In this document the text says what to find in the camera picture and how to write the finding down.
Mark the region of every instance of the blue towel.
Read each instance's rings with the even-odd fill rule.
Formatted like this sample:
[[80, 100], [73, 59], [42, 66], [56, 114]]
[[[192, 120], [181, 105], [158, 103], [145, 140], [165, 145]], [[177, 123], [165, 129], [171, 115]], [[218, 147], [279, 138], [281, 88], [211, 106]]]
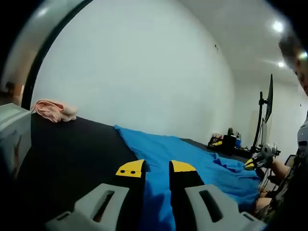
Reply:
[[145, 159], [148, 166], [139, 230], [175, 230], [170, 205], [170, 160], [194, 166], [204, 184], [217, 186], [234, 199], [241, 209], [250, 209], [254, 204], [260, 179], [255, 171], [244, 170], [242, 162], [203, 151], [178, 137], [152, 135], [117, 125], [115, 129], [137, 158]]

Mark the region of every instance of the white wall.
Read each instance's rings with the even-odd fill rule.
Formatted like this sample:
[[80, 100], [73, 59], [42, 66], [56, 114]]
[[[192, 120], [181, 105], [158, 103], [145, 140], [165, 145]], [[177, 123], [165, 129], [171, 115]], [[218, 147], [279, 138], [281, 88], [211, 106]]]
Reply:
[[[269, 82], [236, 81], [233, 125], [242, 134], [243, 146], [251, 147], [256, 133], [259, 92], [267, 98]], [[308, 99], [298, 86], [274, 81], [273, 109], [269, 120], [269, 142], [276, 142], [282, 153], [277, 158], [286, 161], [297, 151], [297, 131], [304, 123]]]
[[200, 22], [174, 0], [95, 0], [57, 37], [35, 83], [78, 116], [207, 143], [232, 123], [233, 77]]

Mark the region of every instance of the black table surface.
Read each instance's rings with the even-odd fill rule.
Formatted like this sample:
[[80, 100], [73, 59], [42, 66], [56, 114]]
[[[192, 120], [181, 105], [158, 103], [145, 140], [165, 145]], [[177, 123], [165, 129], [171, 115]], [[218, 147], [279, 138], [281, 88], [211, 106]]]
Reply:
[[[182, 140], [210, 151], [204, 144]], [[137, 160], [112, 126], [80, 117], [55, 124], [33, 114], [31, 142], [16, 185], [22, 207], [38, 223], [72, 211], [78, 199], [109, 183], [120, 166]], [[219, 155], [245, 162], [238, 156]]]

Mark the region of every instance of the person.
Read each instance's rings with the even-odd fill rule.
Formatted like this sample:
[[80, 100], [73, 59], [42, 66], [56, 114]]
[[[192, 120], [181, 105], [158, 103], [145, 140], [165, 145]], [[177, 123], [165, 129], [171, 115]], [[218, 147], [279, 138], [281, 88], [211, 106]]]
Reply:
[[[305, 94], [308, 96], [308, 60], [307, 60], [307, 53], [303, 49], [299, 39], [296, 37], [293, 31], [286, 32], [279, 42], [279, 47], [281, 49], [283, 58], [285, 63], [289, 68], [291, 68], [297, 79], [303, 88]], [[300, 138], [303, 136], [303, 132], [301, 129], [304, 126], [301, 126], [298, 134], [298, 143], [300, 143]], [[288, 193], [289, 187], [292, 182], [298, 181], [294, 176], [300, 175], [300, 169], [303, 168], [306, 161], [306, 148], [304, 150], [299, 149], [296, 156], [295, 161], [291, 167], [285, 166], [282, 162], [271, 159], [269, 166], [272, 171], [275, 173], [278, 180], [281, 181], [277, 191], [275, 194], [272, 194], [272, 198], [268, 197], [268, 193], [260, 193], [260, 198], [257, 200], [256, 203], [256, 213], [255, 216], [264, 221], [265, 223], [270, 223], [273, 219], [275, 213], [277, 211], [283, 210], [289, 206], [286, 206], [285, 197], [290, 195]]]

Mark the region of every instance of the pink cloth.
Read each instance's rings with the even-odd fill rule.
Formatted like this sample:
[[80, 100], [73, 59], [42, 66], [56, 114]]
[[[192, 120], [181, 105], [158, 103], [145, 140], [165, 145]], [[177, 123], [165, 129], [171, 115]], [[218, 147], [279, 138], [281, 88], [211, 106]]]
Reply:
[[39, 100], [32, 107], [42, 117], [53, 123], [68, 122], [76, 119], [77, 108], [54, 100]]

